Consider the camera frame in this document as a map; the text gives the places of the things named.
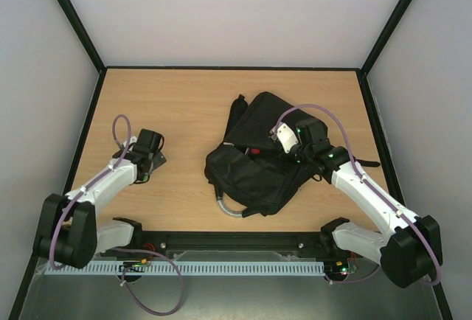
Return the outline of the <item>black student backpack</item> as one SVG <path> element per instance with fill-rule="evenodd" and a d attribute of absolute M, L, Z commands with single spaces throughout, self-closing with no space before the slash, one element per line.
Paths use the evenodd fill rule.
<path fill-rule="evenodd" d="M 251 102 L 243 95 L 233 101 L 223 141 L 206 156 L 204 175 L 215 188 L 221 210 L 234 218 L 275 215 L 305 182 L 295 182 L 280 159 L 281 144 L 270 131 L 282 121 L 290 128 L 316 119 L 328 137 L 328 127 L 270 92 L 259 93 Z M 250 149 L 259 148 L 259 156 Z"/>

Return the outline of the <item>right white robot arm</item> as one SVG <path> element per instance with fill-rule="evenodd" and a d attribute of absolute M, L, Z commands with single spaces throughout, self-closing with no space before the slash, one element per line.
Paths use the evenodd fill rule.
<path fill-rule="evenodd" d="M 377 264 L 388 279 L 406 288 L 425 276 L 441 280 L 440 229 L 431 216 L 419 217 L 380 187 L 355 160 L 349 144 L 331 145 L 321 123 L 306 119 L 290 128 L 282 121 L 274 136 L 285 153 L 343 192 L 375 224 L 376 231 L 339 218 L 328 224 L 322 248 L 332 255 L 350 250 Z"/>

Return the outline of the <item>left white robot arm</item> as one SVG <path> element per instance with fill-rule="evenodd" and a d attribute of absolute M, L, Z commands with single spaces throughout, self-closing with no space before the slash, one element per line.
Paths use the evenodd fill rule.
<path fill-rule="evenodd" d="M 164 137 L 142 129 L 126 139 L 108 165 L 83 186 L 65 195 L 52 193 L 42 206 L 33 243 L 33 254 L 53 258 L 53 268 L 84 268 L 96 254 L 113 248 L 138 248 L 143 244 L 142 224 L 113 218 L 99 226 L 100 211 L 124 188 L 149 181 L 166 162 Z"/>

